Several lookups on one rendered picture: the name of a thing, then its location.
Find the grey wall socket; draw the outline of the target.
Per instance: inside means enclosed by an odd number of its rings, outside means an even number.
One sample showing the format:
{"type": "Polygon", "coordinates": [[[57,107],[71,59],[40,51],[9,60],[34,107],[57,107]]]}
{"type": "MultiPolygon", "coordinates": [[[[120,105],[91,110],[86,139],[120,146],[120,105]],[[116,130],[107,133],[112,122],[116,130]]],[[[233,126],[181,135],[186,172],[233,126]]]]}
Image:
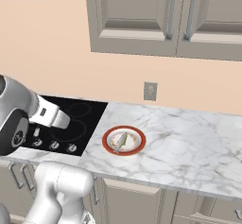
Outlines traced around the grey wall socket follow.
{"type": "Polygon", "coordinates": [[[155,101],[157,98],[157,83],[145,82],[144,83],[144,100],[155,101]]]}

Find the beige base cupboard door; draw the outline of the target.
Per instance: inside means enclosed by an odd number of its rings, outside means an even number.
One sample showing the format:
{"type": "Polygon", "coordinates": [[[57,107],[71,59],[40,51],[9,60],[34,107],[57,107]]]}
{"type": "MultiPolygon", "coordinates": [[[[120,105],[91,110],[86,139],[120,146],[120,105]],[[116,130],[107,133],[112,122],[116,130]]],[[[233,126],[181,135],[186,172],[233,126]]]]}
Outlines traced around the beige base cupboard door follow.
{"type": "MultiPolygon", "coordinates": [[[[100,198],[99,198],[99,195],[98,195],[99,202],[98,202],[97,205],[94,205],[93,204],[92,192],[93,192],[93,189],[86,197],[83,198],[83,203],[84,203],[86,210],[95,219],[95,224],[102,224],[102,217],[101,217],[101,210],[100,210],[100,198]]],[[[98,194],[98,182],[97,182],[96,192],[98,194]]]]}
{"type": "Polygon", "coordinates": [[[34,179],[35,168],[31,164],[21,164],[20,171],[25,182],[24,188],[26,190],[26,209],[29,211],[37,195],[37,184],[34,179]]]}
{"type": "Polygon", "coordinates": [[[0,202],[8,208],[11,214],[20,215],[22,210],[19,193],[8,166],[8,161],[0,160],[0,202]]]}
{"type": "Polygon", "coordinates": [[[104,179],[107,224],[158,224],[161,189],[104,179]]]}

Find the beige drawer front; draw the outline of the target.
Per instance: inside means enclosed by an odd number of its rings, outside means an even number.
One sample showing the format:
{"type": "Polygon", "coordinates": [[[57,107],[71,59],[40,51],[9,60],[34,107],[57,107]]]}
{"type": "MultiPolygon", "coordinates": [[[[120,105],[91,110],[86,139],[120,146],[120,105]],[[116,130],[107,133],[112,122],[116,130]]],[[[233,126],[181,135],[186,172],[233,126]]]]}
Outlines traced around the beige drawer front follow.
{"type": "Polygon", "coordinates": [[[172,224],[242,224],[234,210],[242,211],[242,202],[179,193],[172,224]]]}

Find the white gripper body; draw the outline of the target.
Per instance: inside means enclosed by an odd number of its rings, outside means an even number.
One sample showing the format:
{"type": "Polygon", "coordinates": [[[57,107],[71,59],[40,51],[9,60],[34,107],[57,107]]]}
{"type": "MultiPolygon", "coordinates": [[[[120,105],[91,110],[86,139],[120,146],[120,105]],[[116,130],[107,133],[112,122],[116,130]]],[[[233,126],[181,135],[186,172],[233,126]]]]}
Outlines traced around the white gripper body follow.
{"type": "Polygon", "coordinates": [[[52,126],[58,129],[67,129],[70,121],[71,118],[65,112],[59,110],[52,126]]]}

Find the black hob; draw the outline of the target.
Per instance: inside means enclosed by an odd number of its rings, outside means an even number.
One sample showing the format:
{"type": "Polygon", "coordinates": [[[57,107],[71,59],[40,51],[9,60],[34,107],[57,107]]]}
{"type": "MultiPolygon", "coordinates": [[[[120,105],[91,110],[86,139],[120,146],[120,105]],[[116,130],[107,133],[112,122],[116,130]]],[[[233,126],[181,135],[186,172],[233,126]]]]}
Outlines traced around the black hob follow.
{"type": "Polygon", "coordinates": [[[47,95],[44,95],[43,98],[58,105],[62,111],[67,113],[71,118],[70,124],[67,129],[30,124],[23,147],[81,156],[108,103],[47,95]],[[32,144],[37,139],[41,139],[43,143],[38,147],[33,147],[32,144]],[[50,148],[53,141],[60,144],[57,149],[50,148]],[[75,152],[67,151],[70,144],[78,147],[75,152]]]}

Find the grey fish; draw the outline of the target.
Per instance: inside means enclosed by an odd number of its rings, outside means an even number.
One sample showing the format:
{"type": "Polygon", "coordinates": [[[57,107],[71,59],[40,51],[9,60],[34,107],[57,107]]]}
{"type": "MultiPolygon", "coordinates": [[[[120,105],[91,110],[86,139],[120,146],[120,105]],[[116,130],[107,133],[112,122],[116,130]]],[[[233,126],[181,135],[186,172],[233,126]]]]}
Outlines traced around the grey fish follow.
{"type": "Polygon", "coordinates": [[[113,150],[115,152],[118,152],[119,149],[124,146],[126,144],[126,141],[127,141],[127,138],[128,138],[128,134],[126,132],[124,132],[120,138],[118,139],[118,141],[114,144],[113,146],[113,150]]]}

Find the beige wall cupboard door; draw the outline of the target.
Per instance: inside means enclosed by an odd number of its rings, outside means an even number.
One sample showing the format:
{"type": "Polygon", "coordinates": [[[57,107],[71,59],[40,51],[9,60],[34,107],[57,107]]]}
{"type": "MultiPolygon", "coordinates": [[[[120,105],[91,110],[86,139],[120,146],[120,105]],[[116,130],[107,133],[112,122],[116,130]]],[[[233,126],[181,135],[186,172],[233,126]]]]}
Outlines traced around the beige wall cupboard door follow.
{"type": "Polygon", "coordinates": [[[182,0],[177,56],[242,61],[242,0],[196,0],[190,41],[183,40],[191,0],[182,0]]]}
{"type": "Polygon", "coordinates": [[[165,38],[169,0],[86,0],[93,52],[175,55],[179,15],[174,8],[173,37],[165,38]]]}

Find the red rimmed white plate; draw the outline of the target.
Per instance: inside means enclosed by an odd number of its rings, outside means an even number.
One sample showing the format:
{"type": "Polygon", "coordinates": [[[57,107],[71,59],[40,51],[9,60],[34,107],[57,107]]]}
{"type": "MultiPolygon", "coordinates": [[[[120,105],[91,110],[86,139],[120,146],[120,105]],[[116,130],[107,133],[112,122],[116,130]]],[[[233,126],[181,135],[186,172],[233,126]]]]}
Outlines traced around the red rimmed white plate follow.
{"type": "Polygon", "coordinates": [[[102,145],[104,148],[111,154],[117,156],[131,156],[137,154],[144,149],[146,142],[147,139],[144,133],[132,126],[113,127],[108,129],[102,137],[102,145]],[[126,144],[122,146],[118,152],[115,152],[113,146],[124,132],[128,134],[126,144]]]}

